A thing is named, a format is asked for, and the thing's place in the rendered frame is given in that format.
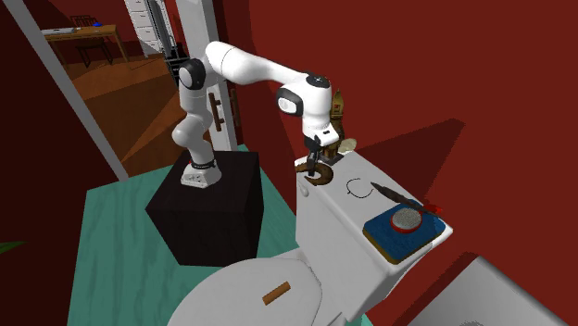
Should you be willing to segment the wooden desk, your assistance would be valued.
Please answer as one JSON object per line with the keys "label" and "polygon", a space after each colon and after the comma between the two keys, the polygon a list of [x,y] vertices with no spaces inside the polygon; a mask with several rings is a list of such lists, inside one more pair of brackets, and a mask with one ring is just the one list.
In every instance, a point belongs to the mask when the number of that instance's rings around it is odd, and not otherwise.
{"label": "wooden desk", "polygon": [[79,40],[79,39],[89,39],[89,38],[99,38],[99,37],[113,37],[123,59],[129,62],[129,57],[124,44],[119,36],[117,26],[114,24],[102,25],[102,26],[88,26],[88,27],[70,27],[70,28],[59,28],[59,29],[48,29],[41,30],[42,35],[45,40],[53,47],[53,50],[57,54],[58,59],[61,64],[67,68],[68,63],[66,59],[62,56],[59,49],[57,48],[56,42],[69,41],[69,40]]}

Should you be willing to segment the red strainer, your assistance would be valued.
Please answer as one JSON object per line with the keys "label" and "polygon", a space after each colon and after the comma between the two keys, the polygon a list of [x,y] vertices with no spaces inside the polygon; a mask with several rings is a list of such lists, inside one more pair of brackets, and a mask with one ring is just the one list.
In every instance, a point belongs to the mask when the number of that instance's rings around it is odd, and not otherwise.
{"label": "red strainer", "polygon": [[436,205],[425,205],[423,210],[399,204],[390,217],[390,225],[399,233],[411,233],[417,231],[423,222],[424,214],[439,214],[442,208]]}

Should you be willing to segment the brown bar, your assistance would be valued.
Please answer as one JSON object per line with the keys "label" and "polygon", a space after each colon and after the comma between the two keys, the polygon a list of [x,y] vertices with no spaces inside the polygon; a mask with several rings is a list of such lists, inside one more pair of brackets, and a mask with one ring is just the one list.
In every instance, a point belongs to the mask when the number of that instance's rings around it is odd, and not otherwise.
{"label": "brown bar", "polygon": [[269,291],[267,294],[262,296],[262,301],[263,301],[264,305],[268,306],[273,301],[278,299],[280,296],[287,293],[290,289],[291,289],[290,283],[289,282],[283,282],[282,284],[280,284],[279,286],[275,287],[274,289]]}

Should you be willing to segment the brown tower figure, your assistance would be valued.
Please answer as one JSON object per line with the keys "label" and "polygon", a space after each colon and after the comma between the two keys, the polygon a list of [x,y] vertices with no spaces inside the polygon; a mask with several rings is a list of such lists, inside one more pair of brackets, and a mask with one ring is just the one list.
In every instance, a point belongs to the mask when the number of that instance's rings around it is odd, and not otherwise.
{"label": "brown tower figure", "polygon": [[326,164],[333,164],[338,159],[338,148],[341,142],[345,139],[345,132],[343,127],[343,115],[344,115],[344,99],[341,95],[340,90],[337,90],[332,99],[332,106],[330,111],[330,122],[337,132],[339,138],[334,144],[325,146],[321,153],[320,159]]}

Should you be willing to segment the blue book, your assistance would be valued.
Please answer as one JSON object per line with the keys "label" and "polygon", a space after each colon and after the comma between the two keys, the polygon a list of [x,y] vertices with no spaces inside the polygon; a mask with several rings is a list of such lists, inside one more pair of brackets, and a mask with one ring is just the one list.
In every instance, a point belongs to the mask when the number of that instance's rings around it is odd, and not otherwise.
{"label": "blue book", "polygon": [[446,229],[446,225],[439,218],[424,214],[422,225],[417,231],[396,232],[390,225],[390,217],[396,206],[367,221],[362,230],[371,244],[392,264],[399,264],[413,255]]}

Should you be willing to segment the white chest of drawers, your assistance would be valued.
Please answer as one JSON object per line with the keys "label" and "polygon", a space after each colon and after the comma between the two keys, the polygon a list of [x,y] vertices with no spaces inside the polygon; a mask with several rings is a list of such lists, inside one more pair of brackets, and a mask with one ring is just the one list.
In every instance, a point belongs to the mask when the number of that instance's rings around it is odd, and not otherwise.
{"label": "white chest of drawers", "polygon": [[124,0],[145,57],[161,52],[160,41],[149,12],[147,0]]}

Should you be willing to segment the white toilet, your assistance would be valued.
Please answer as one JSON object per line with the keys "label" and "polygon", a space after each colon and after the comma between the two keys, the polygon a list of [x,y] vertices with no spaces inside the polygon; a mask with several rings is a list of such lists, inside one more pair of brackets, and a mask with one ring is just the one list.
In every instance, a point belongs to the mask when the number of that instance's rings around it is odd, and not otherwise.
{"label": "white toilet", "polygon": [[[167,326],[345,326],[383,301],[452,233],[443,221],[440,236],[399,264],[388,262],[362,230],[398,203],[371,182],[409,200],[413,195],[354,151],[332,169],[326,185],[296,176],[296,249],[214,272],[183,299]],[[291,289],[265,306],[262,296],[283,282]]]}

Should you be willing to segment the black robot stand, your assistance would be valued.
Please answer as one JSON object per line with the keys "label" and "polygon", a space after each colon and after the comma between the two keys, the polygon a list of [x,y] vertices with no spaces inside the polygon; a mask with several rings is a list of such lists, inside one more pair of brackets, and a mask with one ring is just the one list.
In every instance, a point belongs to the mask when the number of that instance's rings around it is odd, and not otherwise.
{"label": "black robot stand", "polygon": [[263,220],[256,152],[215,154],[220,180],[209,187],[181,184],[190,154],[184,150],[145,208],[177,262],[226,267],[255,258]]}

